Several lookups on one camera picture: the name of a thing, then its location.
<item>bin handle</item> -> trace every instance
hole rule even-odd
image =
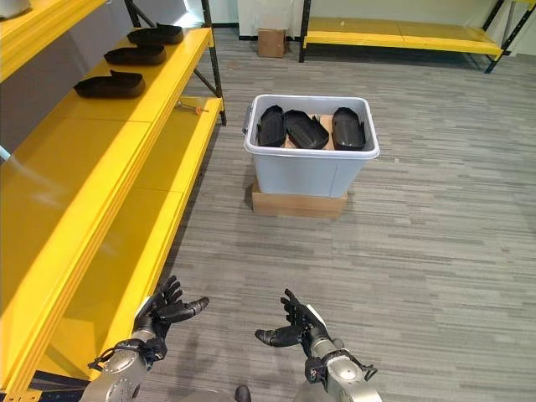
[[[251,111],[253,111],[253,106],[249,105],[245,110],[244,125],[242,126],[242,133],[246,135],[248,133],[248,126],[250,125]]]

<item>shelf board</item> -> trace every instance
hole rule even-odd
[[[71,300],[39,370],[93,379],[87,363],[131,334],[152,293],[218,119],[221,99],[182,98]]]
[[[0,22],[0,82],[105,0],[31,0],[32,8]]]
[[[480,28],[358,18],[311,18],[307,44],[351,44],[500,55]]]
[[[134,100],[67,95],[0,166],[0,389],[29,384],[210,39],[208,28],[191,30],[167,46],[165,64],[138,68],[147,88]],[[70,106],[80,113],[58,112]]]
[[[54,108],[52,116],[76,119],[149,121],[162,129],[178,97],[209,46],[210,28],[190,29],[179,45],[167,45],[167,60],[160,65],[111,65],[101,61],[86,78],[110,75],[110,70],[140,73],[146,82],[143,95],[134,99],[88,99],[72,90]],[[135,47],[123,39],[117,47]]]

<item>cardboard box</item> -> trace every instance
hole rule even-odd
[[[341,216],[347,201],[348,194],[344,194],[341,198],[264,194],[260,192],[256,180],[251,189],[253,213],[258,215],[337,219]]]
[[[285,31],[282,29],[259,29],[259,56],[283,57]]]

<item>white plastic bin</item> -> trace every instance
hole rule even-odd
[[[332,115],[339,107],[348,107],[364,121],[367,143],[362,151],[258,147],[257,124],[262,113],[273,105],[279,105],[283,111],[295,109],[316,115]],[[246,116],[244,129],[245,150],[253,154],[262,193],[340,198],[364,164],[379,155],[369,104],[363,98],[259,95],[253,101],[250,116]]]

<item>white wall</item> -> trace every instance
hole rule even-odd
[[[178,0],[137,0],[147,16],[169,23],[186,11]],[[97,8],[0,85],[0,143],[10,152],[131,29],[122,0]]]
[[[203,21],[203,7],[200,0],[184,0],[186,9],[197,20]],[[213,23],[238,23],[237,0],[210,0],[210,17]]]
[[[376,18],[403,21],[447,23],[482,26],[496,0],[312,0],[311,15],[316,17]],[[516,5],[513,25],[527,5]],[[300,36],[303,0],[294,0],[291,36]],[[497,42],[503,39],[509,2],[502,6],[495,22],[488,29]],[[240,35],[257,35],[255,18],[259,11],[257,0],[238,0]],[[523,35],[513,44],[513,53],[536,54],[536,24],[525,27]]]

